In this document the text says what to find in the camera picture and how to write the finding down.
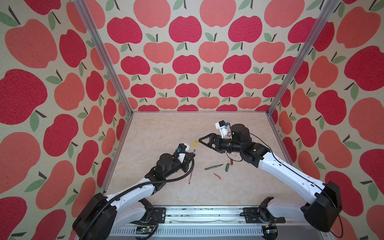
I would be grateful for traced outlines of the white pen yellow end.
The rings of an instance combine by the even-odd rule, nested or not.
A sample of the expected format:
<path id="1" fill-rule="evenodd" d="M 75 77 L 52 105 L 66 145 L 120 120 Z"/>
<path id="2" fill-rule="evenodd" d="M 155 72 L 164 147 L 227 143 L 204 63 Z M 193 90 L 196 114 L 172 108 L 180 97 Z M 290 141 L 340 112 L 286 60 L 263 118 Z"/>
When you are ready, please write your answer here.
<path id="1" fill-rule="evenodd" d="M 191 167 L 191 173 L 190 173 L 190 178 L 192 178 L 193 170 L 195 167 L 195 157 L 196 157 L 196 148 L 193 150 L 193 159 L 192 159 L 192 167 Z"/>

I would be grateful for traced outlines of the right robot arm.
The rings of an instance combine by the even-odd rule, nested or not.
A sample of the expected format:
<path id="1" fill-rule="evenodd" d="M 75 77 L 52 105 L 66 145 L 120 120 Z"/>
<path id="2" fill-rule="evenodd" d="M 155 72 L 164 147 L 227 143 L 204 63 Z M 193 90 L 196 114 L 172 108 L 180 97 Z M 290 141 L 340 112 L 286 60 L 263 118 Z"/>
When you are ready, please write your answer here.
<path id="1" fill-rule="evenodd" d="M 266 198 L 255 214 L 262 222 L 270 223 L 277 218 L 297 219 L 326 233 L 341 220 L 342 199 L 337 184 L 324 183 L 287 164 L 263 141 L 253 142 L 253 134 L 243 124 L 230 126 L 221 121 L 216 123 L 216 128 L 220 134 L 208 134 L 199 138 L 199 143 L 220 154 L 240 154 L 245 162 L 275 176 L 302 197 L 297 202 Z"/>

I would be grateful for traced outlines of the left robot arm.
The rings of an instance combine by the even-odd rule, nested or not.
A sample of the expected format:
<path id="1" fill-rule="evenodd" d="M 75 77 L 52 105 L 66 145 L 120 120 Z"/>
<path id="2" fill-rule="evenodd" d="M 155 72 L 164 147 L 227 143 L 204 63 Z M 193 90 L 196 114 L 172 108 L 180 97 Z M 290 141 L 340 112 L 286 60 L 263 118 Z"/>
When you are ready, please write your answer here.
<path id="1" fill-rule="evenodd" d="M 76 235 L 80 240 L 105 240 L 125 224 L 150 221 L 153 206 L 147 198 L 165 184 L 186 178 L 194 169 L 195 156 L 186 151 L 162 154 L 137 184 L 113 195 L 94 195 L 72 225 Z"/>

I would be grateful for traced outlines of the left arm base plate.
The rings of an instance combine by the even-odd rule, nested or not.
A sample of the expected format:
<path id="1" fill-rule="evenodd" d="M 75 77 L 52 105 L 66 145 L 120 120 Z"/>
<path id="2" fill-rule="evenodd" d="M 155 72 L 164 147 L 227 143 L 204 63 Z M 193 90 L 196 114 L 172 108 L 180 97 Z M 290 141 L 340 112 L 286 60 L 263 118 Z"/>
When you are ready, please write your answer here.
<path id="1" fill-rule="evenodd" d="M 136 225 L 155 225 L 164 224 L 166 218 L 166 208 L 152 208 L 146 210 L 144 216 L 140 220 L 133 221 Z"/>

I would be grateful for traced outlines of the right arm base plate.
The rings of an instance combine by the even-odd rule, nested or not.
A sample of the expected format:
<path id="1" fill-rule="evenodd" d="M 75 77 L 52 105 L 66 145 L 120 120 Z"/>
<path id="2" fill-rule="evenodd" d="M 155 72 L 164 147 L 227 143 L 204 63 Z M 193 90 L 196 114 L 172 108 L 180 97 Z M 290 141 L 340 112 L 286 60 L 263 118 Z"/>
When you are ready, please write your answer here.
<path id="1" fill-rule="evenodd" d="M 274 222 L 278 224 L 286 223 L 286 219 L 284 217 L 273 217 L 267 210 L 268 203 L 273 199 L 274 197 L 267 197 L 258 207 L 243 208 L 243 212 L 240 213 L 239 216 L 244 217 L 247 224 L 272 224 Z"/>

